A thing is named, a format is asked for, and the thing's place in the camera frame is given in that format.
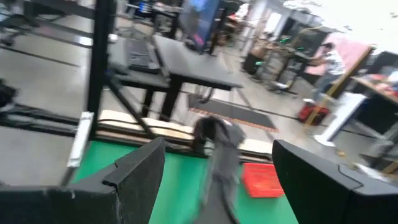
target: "red object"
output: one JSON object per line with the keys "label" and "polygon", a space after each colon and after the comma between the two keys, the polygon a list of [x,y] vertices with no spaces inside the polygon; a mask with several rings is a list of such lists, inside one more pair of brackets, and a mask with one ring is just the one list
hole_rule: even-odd
{"label": "red object", "polygon": [[285,194],[272,164],[243,164],[243,183],[251,197],[274,198]]}
{"label": "red object", "polygon": [[318,110],[317,115],[314,117],[309,125],[318,126],[323,119],[328,116],[330,110],[328,108],[321,108],[313,103],[305,103],[303,108],[298,112],[297,119],[302,123],[306,123],[313,111]]}

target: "jeans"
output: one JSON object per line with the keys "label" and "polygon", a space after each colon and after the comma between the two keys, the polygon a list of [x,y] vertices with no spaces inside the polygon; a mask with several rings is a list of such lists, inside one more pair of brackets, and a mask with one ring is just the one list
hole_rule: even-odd
{"label": "jeans", "polygon": [[315,102],[321,99],[321,93],[323,93],[326,87],[331,84],[333,81],[337,80],[340,75],[332,75],[328,72],[325,72],[322,77],[315,84],[315,91],[313,92],[313,100]]}

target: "black floor mat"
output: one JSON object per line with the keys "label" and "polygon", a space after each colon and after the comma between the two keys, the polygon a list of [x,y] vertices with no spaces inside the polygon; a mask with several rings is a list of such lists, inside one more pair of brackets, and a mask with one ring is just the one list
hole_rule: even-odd
{"label": "black floor mat", "polygon": [[232,119],[239,124],[264,129],[274,133],[279,132],[267,115],[242,109],[237,106],[221,103],[215,100],[209,100],[207,103],[200,104],[197,101],[197,96],[194,94],[188,95],[188,106],[190,111],[194,111],[196,113],[217,115],[222,118]]}

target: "white stand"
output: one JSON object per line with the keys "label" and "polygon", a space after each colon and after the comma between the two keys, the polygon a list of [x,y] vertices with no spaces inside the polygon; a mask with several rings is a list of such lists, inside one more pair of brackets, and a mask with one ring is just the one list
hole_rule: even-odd
{"label": "white stand", "polygon": [[323,134],[315,135],[314,139],[324,146],[335,147],[333,138],[337,132],[346,124],[353,113],[358,109],[366,96],[356,93],[344,93],[339,99],[339,107],[335,111],[336,118],[330,123]]}

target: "white shirt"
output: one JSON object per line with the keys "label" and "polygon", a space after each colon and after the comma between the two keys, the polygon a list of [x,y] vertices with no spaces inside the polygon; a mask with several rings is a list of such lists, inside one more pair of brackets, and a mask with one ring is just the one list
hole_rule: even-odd
{"label": "white shirt", "polygon": [[330,52],[326,53],[323,58],[327,60],[326,72],[332,75],[342,75],[346,73],[344,61],[337,51],[331,50]]}

